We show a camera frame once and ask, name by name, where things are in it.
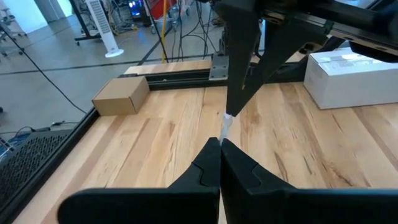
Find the white cardboard box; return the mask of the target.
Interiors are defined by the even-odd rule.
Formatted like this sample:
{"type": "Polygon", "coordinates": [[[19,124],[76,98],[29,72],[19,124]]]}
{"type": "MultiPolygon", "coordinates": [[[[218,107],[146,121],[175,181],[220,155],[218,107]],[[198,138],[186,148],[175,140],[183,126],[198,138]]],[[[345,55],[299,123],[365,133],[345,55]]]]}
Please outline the white cardboard box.
{"type": "Polygon", "coordinates": [[[349,48],[312,53],[303,84],[321,110],[398,103],[398,63],[349,48]]]}

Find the black perforated metal box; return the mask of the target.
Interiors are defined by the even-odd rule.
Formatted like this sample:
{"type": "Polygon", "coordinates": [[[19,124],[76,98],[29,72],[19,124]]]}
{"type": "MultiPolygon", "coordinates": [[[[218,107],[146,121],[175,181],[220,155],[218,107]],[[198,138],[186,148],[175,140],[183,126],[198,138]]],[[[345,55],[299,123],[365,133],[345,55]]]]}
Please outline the black perforated metal box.
{"type": "Polygon", "coordinates": [[[36,173],[70,134],[69,129],[29,134],[0,162],[0,210],[36,173]]]}

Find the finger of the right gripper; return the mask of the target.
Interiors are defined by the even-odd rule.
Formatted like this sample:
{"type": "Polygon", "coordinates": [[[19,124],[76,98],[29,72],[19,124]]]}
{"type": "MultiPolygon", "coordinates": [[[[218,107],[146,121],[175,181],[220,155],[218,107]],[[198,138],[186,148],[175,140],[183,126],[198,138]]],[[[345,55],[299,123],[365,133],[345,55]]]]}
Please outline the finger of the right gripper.
{"type": "Polygon", "coordinates": [[[229,65],[226,113],[236,116],[262,85],[259,75],[247,76],[260,36],[256,0],[221,0],[216,11],[228,30],[229,65]]]}
{"type": "Polygon", "coordinates": [[[320,26],[299,19],[288,19],[275,31],[252,75],[259,75],[263,85],[296,51],[306,44],[323,46],[328,39],[329,32],[329,22],[320,26]]]}

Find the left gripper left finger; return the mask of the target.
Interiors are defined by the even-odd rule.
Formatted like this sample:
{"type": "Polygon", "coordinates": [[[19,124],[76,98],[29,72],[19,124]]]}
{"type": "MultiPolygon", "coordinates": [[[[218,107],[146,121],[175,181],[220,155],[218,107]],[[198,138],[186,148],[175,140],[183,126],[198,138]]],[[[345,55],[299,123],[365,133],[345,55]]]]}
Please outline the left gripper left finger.
{"type": "Polygon", "coordinates": [[[221,146],[209,138],[166,188],[92,188],[68,196],[59,224],[218,224],[221,146]]]}

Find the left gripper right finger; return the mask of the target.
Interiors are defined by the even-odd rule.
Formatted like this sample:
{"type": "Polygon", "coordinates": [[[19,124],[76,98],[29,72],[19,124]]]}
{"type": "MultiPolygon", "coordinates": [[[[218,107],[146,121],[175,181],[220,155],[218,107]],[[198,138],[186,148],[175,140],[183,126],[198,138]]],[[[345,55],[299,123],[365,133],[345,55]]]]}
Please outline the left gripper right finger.
{"type": "Polygon", "coordinates": [[[224,139],[228,224],[398,224],[398,189],[298,189],[224,139]]]}

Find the white tower fan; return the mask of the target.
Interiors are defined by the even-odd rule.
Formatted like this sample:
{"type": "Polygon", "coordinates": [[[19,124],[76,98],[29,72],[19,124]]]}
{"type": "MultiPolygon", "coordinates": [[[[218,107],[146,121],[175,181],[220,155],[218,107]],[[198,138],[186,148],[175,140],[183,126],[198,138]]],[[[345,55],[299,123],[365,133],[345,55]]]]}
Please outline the white tower fan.
{"type": "Polygon", "coordinates": [[[106,47],[107,53],[106,58],[117,57],[124,53],[123,49],[120,49],[116,43],[113,32],[107,20],[104,9],[101,5],[100,0],[86,0],[86,5],[90,11],[91,16],[95,22],[95,25],[99,31],[101,39],[106,47]]]}

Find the small brown cardboard box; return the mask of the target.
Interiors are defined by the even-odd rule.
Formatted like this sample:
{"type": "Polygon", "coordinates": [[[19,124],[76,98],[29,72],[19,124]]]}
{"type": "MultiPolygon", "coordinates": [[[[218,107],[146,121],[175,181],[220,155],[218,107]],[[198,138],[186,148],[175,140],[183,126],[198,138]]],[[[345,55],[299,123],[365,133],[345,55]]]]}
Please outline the small brown cardboard box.
{"type": "Polygon", "coordinates": [[[145,77],[112,78],[97,92],[92,103],[101,116],[137,114],[149,92],[145,77]]]}

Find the clear plastic zip bag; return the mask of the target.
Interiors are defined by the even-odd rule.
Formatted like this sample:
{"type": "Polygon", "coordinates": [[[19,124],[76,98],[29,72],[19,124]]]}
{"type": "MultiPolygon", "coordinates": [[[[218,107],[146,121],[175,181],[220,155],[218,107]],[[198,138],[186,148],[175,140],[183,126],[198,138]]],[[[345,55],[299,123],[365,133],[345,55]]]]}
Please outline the clear plastic zip bag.
{"type": "Polygon", "coordinates": [[[223,115],[223,124],[220,131],[219,142],[222,145],[223,140],[228,137],[229,129],[233,123],[233,116],[225,113],[223,115]]]}

